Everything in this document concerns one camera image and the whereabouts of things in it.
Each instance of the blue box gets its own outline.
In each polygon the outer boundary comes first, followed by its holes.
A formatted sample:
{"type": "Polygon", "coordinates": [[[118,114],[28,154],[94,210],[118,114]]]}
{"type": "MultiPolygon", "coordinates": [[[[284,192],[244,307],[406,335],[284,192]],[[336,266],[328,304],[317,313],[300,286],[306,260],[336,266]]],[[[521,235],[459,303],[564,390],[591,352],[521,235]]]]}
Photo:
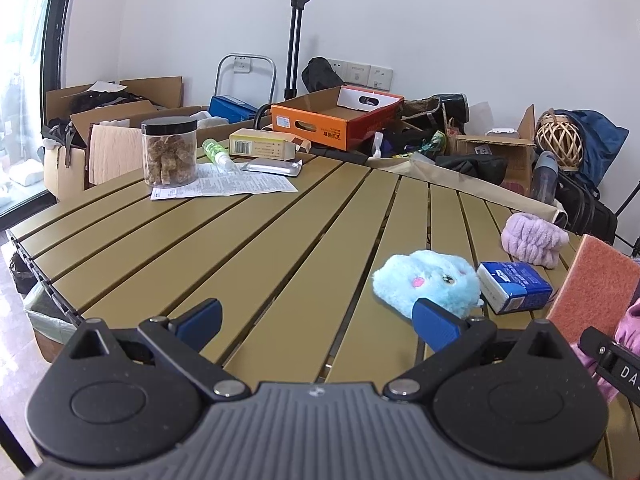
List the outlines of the blue box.
{"type": "Polygon", "coordinates": [[[258,108],[230,95],[214,95],[209,104],[211,116],[228,119],[229,124],[249,121],[255,117],[257,111],[258,108]]]}
{"type": "Polygon", "coordinates": [[[481,262],[477,274],[480,290],[496,314],[540,310],[554,291],[523,262],[481,262]]]}

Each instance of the black jar lid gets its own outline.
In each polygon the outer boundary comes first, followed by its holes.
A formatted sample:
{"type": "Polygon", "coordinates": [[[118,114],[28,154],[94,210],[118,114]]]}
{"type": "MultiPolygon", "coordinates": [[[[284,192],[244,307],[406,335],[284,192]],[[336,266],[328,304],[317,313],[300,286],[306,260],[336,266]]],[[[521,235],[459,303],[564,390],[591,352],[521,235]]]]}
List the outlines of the black jar lid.
{"type": "Polygon", "coordinates": [[[180,135],[194,132],[198,121],[190,117],[156,117],[142,121],[140,126],[145,135],[180,135]]]}

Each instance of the silver metal frame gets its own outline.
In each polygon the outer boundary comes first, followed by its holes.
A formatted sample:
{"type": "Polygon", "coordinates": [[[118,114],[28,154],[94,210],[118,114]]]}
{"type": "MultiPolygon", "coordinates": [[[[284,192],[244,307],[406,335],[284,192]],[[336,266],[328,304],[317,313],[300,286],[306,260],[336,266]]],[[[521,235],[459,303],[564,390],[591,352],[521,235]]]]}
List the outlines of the silver metal frame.
{"type": "Polygon", "coordinates": [[[216,87],[214,88],[213,95],[218,95],[218,86],[220,84],[220,72],[222,71],[222,64],[230,57],[250,57],[251,59],[263,59],[271,65],[271,92],[269,94],[269,103],[273,103],[273,92],[276,88],[276,64],[270,57],[260,56],[259,54],[227,54],[225,57],[223,57],[218,64],[218,72],[216,73],[216,87]]]}

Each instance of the pink scrunchie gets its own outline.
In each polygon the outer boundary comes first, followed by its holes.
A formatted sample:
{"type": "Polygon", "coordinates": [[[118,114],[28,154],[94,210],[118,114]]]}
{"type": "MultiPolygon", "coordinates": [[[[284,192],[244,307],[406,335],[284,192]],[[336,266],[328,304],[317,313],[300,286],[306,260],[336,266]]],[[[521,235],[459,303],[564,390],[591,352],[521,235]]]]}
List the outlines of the pink scrunchie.
{"type": "MultiPolygon", "coordinates": [[[[640,300],[636,301],[633,306],[630,306],[626,311],[620,323],[618,323],[618,328],[616,329],[613,339],[632,354],[640,355],[640,300]]],[[[584,367],[593,375],[596,370],[596,361],[580,350],[578,343],[572,344],[571,348],[574,349],[575,354],[584,367]]],[[[598,377],[597,384],[600,393],[608,403],[616,398],[618,391],[602,377],[598,377]]]]}
{"type": "Polygon", "coordinates": [[[502,230],[502,248],[521,262],[547,269],[558,266],[562,246],[569,235],[561,228],[528,213],[511,215],[502,230]]]}

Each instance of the table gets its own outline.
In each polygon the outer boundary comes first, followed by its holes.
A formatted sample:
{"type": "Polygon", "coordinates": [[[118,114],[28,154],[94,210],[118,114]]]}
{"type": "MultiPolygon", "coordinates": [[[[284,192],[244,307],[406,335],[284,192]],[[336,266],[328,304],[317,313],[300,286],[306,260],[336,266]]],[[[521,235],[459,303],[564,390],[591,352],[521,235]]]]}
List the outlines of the table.
{"type": "MultiPolygon", "coordinates": [[[[134,171],[9,235],[75,322],[101,317],[128,328],[218,298],[223,327],[202,354],[252,388],[269,380],[380,389],[429,356],[411,325],[372,293],[371,273],[392,254],[431,248],[475,266],[510,260],[499,233],[512,211],[503,206],[324,157],[308,156],[292,182],[297,193],[152,202],[134,171]]],[[[570,237],[557,269],[538,268],[556,289],[580,242],[570,237]]],[[[486,314],[502,328],[531,320],[486,314]]],[[[621,480],[640,470],[634,415],[626,398],[612,403],[594,459],[621,480]]]]}

